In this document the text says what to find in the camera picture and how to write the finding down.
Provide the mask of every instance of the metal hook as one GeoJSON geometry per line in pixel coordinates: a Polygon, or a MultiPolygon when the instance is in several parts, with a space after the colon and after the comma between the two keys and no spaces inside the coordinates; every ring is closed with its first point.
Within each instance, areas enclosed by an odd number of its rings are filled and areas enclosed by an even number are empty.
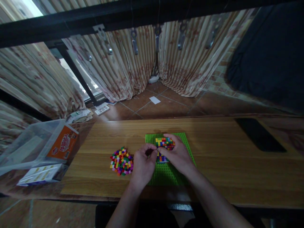
{"type": "Polygon", "coordinates": [[[161,25],[157,24],[154,28],[154,33],[155,33],[155,36],[156,36],[156,47],[155,47],[156,53],[159,52],[159,36],[161,34],[161,31],[162,31],[161,25]]]}
{"type": "Polygon", "coordinates": [[[104,24],[93,26],[93,29],[96,32],[98,32],[100,39],[104,41],[108,55],[113,55],[113,50],[110,46],[110,43],[107,41],[107,37],[106,37],[105,31],[104,31],[104,29],[105,29],[104,24]]]}
{"type": "Polygon", "coordinates": [[[82,57],[87,61],[92,61],[92,56],[90,55],[89,51],[86,49],[85,43],[83,42],[81,35],[80,34],[73,35],[70,38],[74,39],[79,45],[79,51],[82,57]]]}
{"type": "Polygon", "coordinates": [[[136,29],[135,28],[131,28],[130,32],[131,32],[131,38],[132,38],[132,44],[133,44],[134,54],[138,55],[138,48],[137,48],[137,43],[136,43],[136,37],[137,37],[136,29]]]}
{"type": "Polygon", "coordinates": [[[213,20],[214,23],[212,26],[212,32],[209,34],[209,37],[207,39],[206,49],[210,49],[212,47],[216,34],[218,33],[219,29],[222,27],[227,17],[228,17],[227,13],[222,13],[212,16],[211,20],[213,20]]]}
{"type": "Polygon", "coordinates": [[[179,37],[178,43],[177,43],[177,48],[179,51],[182,50],[183,46],[184,46],[184,42],[185,42],[185,38],[186,38],[185,31],[188,28],[188,21],[189,20],[181,21],[181,24],[180,24],[180,37],[179,37]]]}

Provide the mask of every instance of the orange packaging box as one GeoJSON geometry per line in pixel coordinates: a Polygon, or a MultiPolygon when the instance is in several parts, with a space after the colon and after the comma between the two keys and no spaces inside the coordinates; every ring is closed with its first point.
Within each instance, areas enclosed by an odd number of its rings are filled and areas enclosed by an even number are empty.
{"type": "Polygon", "coordinates": [[[76,143],[78,134],[72,129],[64,126],[47,157],[67,160],[76,143]]]}

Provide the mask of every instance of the plastic storage box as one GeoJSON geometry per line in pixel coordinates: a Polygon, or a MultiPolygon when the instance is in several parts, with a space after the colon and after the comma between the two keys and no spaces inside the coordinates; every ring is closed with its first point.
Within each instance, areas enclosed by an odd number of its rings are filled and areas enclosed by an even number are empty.
{"type": "Polygon", "coordinates": [[[66,163],[77,137],[78,132],[64,119],[31,124],[0,156],[0,175],[66,163]]]}

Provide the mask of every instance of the beige curtain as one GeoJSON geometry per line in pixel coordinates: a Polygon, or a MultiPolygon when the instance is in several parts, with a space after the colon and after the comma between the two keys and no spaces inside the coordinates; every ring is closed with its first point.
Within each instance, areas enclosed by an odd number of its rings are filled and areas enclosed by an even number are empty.
{"type": "MultiPolygon", "coordinates": [[[[22,1],[0,2],[1,23],[28,16],[35,15],[22,1]]],[[[71,79],[43,42],[0,49],[0,74],[2,90],[52,119],[65,118],[85,107],[71,79]]]]}
{"type": "MultiPolygon", "coordinates": [[[[44,14],[52,14],[111,1],[100,0],[36,0],[44,14]]],[[[82,40],[92,61],[86,61],[77,41],[63,39],[67,47],[93,78],[99,82],[105,96],[112,101],[131,99],[143,92],[148,84],[155,61],[155,35],[151,25],[136,28],[138,55],[134,55],[128,29],[107,32],[106,37],[113,55],[108,55],[104,41],[97,34],[84,35],[82,40]]]]}
{"type": "MultiPolygon", "coordinates": [[[[109,1],[35,0],[35,2],[45,14],[51,14],[109,1]]],[[[181,51],[177,49],[179,22],[165,23],[162,27],[158,54],[161,82],[182,96],[195,97],[207,83],[252,12],[253,9],[227,13],[209,50],[206,50],[205,46],[212,32],[213,16],[190,20],[181,51]]],[[[98,35],[83,36],[82,40],[92,56],[92,62],[83,59],[75,40],[64,40],[92,78],[100,83],[104,94],[110,100],[131,99],[133,95],[141,93],[153,72],[154,29],[152,26],[136,29],[138,55],[133,53],[130,31],[127,29],[106,33],[113,55],[107,55],[104,41],[101,41],[98,35]]]]}
{"type": "Polygon", "coordinates": [[[39,120],[0,101],[0,155],[30,124],[39,120]]]}
{"type": "Polygon", "coordinates": [[[160,36],[159,70],[161,82],[185,97],[195,97],[233,44],[254,9],[227,13],[226,20],[206,49],[214,16],[192,18],[183,49],[177,49],[180,23],[165,23],[160,36]]]}

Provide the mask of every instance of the green baseplate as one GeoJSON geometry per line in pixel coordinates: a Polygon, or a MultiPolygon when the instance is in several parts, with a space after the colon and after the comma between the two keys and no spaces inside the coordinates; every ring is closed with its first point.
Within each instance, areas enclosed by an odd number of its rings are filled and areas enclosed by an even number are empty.
{"type": "MultiPolygon", "coordinates": [[[[186,134],[182,133],[172,133],[173,135],[177,135],[181,138],[185,146],[187,147],[189,154],[195,164],[186,134]]],[[[163,134],[147,134],[146,135],[146,143],[151,143],[155,145],[156,138],[163,138],[163,134]]],[[[171,163],[163,163],[155,165],[155,171],[152,176],[152,179],[148,183],[148,185],[153,186],[164,186],[164,185],[188,185],[188,181],[183,174],[181,174],[171,163]]]]}

